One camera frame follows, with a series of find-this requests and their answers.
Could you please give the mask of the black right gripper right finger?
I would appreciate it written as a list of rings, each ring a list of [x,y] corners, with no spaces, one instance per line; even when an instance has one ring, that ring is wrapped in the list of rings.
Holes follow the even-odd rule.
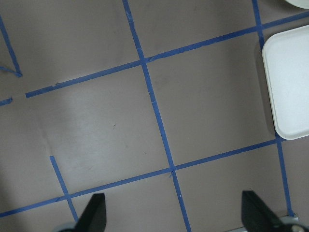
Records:
[[[298,225],[284,223],[252,190],[244,190],[241,198],[241,221],[249,232],[297,232]]]

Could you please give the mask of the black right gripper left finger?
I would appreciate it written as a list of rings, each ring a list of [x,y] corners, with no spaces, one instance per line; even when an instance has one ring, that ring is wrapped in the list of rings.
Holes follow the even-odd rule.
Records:
[[[107,225],[104,193],[93,194],[78,222],[75,232],[103,232]]]

